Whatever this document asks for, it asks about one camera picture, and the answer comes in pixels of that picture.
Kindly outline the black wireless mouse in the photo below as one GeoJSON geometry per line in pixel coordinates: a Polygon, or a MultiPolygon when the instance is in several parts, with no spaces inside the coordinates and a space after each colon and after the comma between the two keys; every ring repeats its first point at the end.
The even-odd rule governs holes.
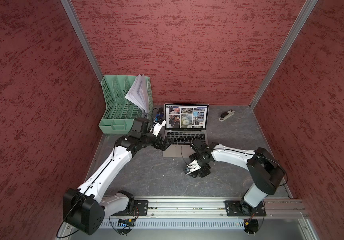
{"type": "Polygon", "coordinates": [[[196,177],[199,175],[199,173],[200,173],[199,170],[193,171],[193,172],[190,172],[190,173],[189,173],[189,176],[190,176],[191,178],[196,178],[196,177]]]}

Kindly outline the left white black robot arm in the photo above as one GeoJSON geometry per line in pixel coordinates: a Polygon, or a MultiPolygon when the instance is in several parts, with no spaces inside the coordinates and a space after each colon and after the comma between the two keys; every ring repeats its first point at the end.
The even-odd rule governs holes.
{"type": "Polygon", "coordinates": [[[143,148],[152,146],[165,151],[172,141],[160,134],[166,120],[150,122],[136,118],[130,131],[115,141],[104,163],[77,189],[69,188],[63,196],[63,223],[92,235],[105,217],[135,213],[134,196],[119,191],[103,200],[103,196],[121,169],[143,148]]]}

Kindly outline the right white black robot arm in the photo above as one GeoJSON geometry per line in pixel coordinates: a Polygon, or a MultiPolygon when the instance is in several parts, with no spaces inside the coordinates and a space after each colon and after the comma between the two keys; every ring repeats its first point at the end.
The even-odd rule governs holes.
{"type": "Polygon", "coordinates": [[[249,171],[253,184],[242,199],[234,204],[226,204],[228,216],[264,216],[263,200],[275,194],[286,176],[284,168],[264,148],[255,151],[238,150],[213,142],[206,145],[195,140],[191,145],[194,153],[184,173],[195,178],[209,175],[210,162],[228,163],[249,171]]]}

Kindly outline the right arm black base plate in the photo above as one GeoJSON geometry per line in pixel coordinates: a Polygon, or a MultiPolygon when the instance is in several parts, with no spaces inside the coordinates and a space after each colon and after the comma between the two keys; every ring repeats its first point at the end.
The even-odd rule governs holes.
{"type": "Polygon", "coordinates": [[[225,201],[225,209],[228,217],[265,217],[266,211],[264,201],[261,201],[256,207],[251,207],[244,200],[225,201]]]}

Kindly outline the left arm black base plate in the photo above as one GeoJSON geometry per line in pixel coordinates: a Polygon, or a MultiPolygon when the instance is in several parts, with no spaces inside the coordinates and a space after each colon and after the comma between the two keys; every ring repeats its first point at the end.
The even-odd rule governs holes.
{"type": "Polygon", "coordinates": [[[134,200],[134,206],[130,216],[143,217],[148,214],[149,201],[147,200],[134,200]]]}

